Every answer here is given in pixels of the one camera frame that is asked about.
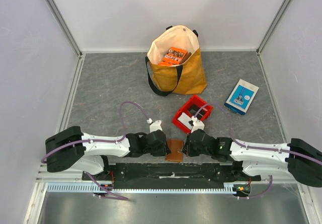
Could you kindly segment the brown leather card holder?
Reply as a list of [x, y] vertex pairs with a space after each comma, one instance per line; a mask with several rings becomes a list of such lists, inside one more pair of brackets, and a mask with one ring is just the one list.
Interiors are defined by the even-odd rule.
[[173, 163], [180, 163], [183, 161], [182, 148], [184, 141], [179, 139], [168, 139], [167, 141], [170, 153], [166, 155], [165, 160]]

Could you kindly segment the red plastic bin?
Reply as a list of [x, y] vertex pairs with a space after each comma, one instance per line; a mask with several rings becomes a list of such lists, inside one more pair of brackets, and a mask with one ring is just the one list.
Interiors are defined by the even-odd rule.
[[208, 106], [205, 106], [207, 104], [206, 101], [204, 101], [203, 99], [201, 99], [199, 96], [197, 95], [193, 95], [175, 114], [173, 120], [172, 120], [172, 123], [178, 127], [181, 131], [183, 131], [184, 133], [188, 134], [184, 128], [183, 128], [183, 125], [178, 121], [178, 118], [179, 116], [184, 112], [186, 113], [188, 116], [192, 117], [192, 115], [189, 113], [188, 109], [192, 106], [192, 105], [197, 105], [198, 107], [200, 107], [200, 109], [198, 110], [198, 112], [194, 115], [196, 117], [196, 115], [199, 113], [200, 110], [204, 109], [206, 111], [205, 115], [199, 119], [201, 121], [204, 121], [206, 120], [212, 110], [213, 110], [213, 107], [208, 105]]

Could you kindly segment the blue white box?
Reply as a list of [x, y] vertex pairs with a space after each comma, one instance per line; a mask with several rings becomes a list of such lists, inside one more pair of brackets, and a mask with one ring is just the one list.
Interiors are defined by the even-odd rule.
[[235, 113], [245, 115], [258, 90], [259, 87], [242, 79], [239, 79], [239, 81], [227, 97], [224, 106]]

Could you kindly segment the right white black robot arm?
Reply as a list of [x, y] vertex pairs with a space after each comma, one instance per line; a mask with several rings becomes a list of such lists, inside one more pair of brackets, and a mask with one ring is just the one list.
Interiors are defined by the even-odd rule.
[[230, 174], [245, 177], [293, 177], [297, 182], [321, 187], [321, 152], [302, 139], [264, 144], [229, 137], [214, 138], [198, 129], [187, 136], [182, 152], [189, 157], [207, 155], [220, 162], [233, 162]]

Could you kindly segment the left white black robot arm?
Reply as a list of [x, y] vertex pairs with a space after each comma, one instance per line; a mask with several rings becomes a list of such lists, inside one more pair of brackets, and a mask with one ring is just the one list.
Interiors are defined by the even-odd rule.
[[106, 180], [111, 174], [108, 156], [138, 158], [145, 154], [162, 157], [170, 154], [167, 138], [161, 128], [150, 133], [128, 133], [125, 136], [94, 136], [72, 126], [45, 141], [46, 156], [41, 161], [49, 173], [75, 169]]

